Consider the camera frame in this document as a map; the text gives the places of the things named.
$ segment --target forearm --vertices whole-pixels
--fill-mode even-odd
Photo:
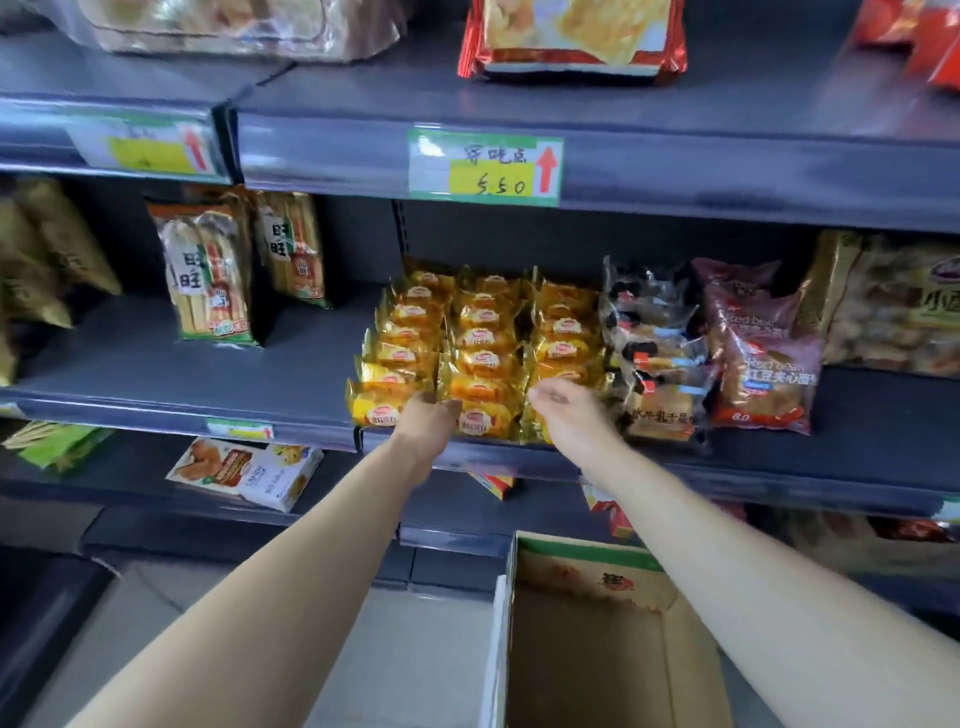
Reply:
[[[960,646],[617,449],[610,490],[733,661],[790,728],[950,723]]]
[[[395,439],[364,458],[134,658],[72,728],[299,728],[418,484],[416,458]]]

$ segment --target store shelf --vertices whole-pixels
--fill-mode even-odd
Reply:
[[[565,140],[564,207],[960,231],[960,99],[789,22],[740,37],[691,21],[668,88],[465,81],[463,27],[415,30],[240,101],[241,166],[258,188],[404,198],[415,125],[542,134]]]
[[[930,516],[960,496],[955,413],[960,381],[832,368],[814,403],[814,434],[722,429],[709,456],[650,451],[705,496],[800,508]],[[364,430],[364,452],[386,433]],[[458,440],[437,467],[573,480],[553,449]]]
[[[0,169],[176,176],[101,166],[93,158],[91,164],[74,142],[75,137],[109,135],[116,122],[129,121],[137,129],[160,122],[198,131],[211,166],[191,179],[229,182],[228,101],[289,65],[115,56],[83,48],[55,31],[0,36]]]
[[[181,341],[162,297],[108,299],[57,330],[0,400],[31,420],[201,435],[220,418],[273,425],[279,442],[353,451],[344,386],[379,293],[357,286],[334,311],[291,304],[262,349]]]
[[[126,506],[157,513],[286,526],[323,498],[356,464],[357,455],[328,451],[292,513],[240,498],[208,494],[166,479],[192,438],[116,432],[74,473],[47,473],[0,449],[0,494],[35,500]]]

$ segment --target bread package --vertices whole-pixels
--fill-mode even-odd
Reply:
[[[686,71],[683,0],[473,0],[458,73]]]
[[[17,187],[20,203],[66,276],[114,296],[122,293],[97,239],[60,183],[51,177],[24,177]]]
[[[301,192],[256,192],[254,200],[257,248],[275,291],[328,308],[313,198]]]
[[[406,34],[406,0],[43,0],[78,43],[112,52],[369,58]]]
[[[829,323],[824,360],[960,376],[960,246],[871,238]]]
[[[245,208],[149,205],[166,257],[167,286],[185,339],[253,344],[252,251]]]

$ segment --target brown package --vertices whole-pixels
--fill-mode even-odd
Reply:
[[[810,434],[823,341],[727,332],[723,384],[713,422],[720,427],[787,429]]]

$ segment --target shelf price strip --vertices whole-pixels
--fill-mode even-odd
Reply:
[[[416,128],[407,142],[411,198],[543,207],[560,203],[562,139]]]

